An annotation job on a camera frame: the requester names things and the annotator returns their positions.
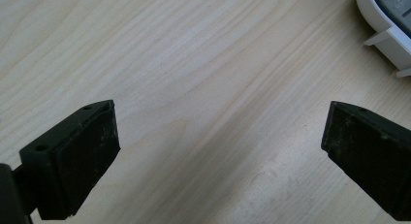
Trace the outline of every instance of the white device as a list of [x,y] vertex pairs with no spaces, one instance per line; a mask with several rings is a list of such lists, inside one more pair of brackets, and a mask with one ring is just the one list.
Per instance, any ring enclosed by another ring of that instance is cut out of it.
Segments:
[[399,78],[411,76],[411,0],[357,0],[357,4],[377,32],[364,43],[380,49],[399,69]]

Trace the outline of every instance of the black plastic part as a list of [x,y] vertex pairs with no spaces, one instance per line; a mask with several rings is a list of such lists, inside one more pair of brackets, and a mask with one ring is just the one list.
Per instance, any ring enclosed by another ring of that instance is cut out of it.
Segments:
[[395,220],[411,220],[411,131],[332,102],[321,148]]
[[113,101],[79,109],[23,148],[42,219],[76,214],[119,150]]
[[17,185],[17,190],[23,204],[25,213],[32,213],[36,209],[36,198],[33,190],[30,187],[30,180],[27,172],[23,169],[22,165],[13,171],[13,177]]
[[0,221],[2,224],[29,224],[9,165],[0,164]]
[[411,38],[411,0],[375,0],[384,14]]

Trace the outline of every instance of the wood grain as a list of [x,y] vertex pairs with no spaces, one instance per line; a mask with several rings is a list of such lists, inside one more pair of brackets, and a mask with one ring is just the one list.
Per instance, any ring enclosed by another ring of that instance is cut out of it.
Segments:
[[355,0],[0,0],[0,161],[113,99],[122,150],[64,223],[394,223],[320,148],[331,100],[411,128],[372,34]]

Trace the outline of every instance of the wooden table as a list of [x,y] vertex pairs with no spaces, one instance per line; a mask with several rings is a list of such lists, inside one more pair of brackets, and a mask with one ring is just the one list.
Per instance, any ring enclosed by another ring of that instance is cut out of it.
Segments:
[[0,0],[0,162],[113,99],[122,150],[64,223],[394,223],[320,148],[331,100],[411,128],[372,34],[355,0]]

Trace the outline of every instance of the black rubber pad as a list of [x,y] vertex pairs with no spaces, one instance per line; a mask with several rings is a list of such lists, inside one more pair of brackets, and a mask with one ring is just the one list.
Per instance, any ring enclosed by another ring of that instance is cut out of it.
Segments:
[[375,0],[392,22],[411,38],[411,0]]
[[366,109],[332,102],[322,148],[394,219],[411,221],[411,131]]

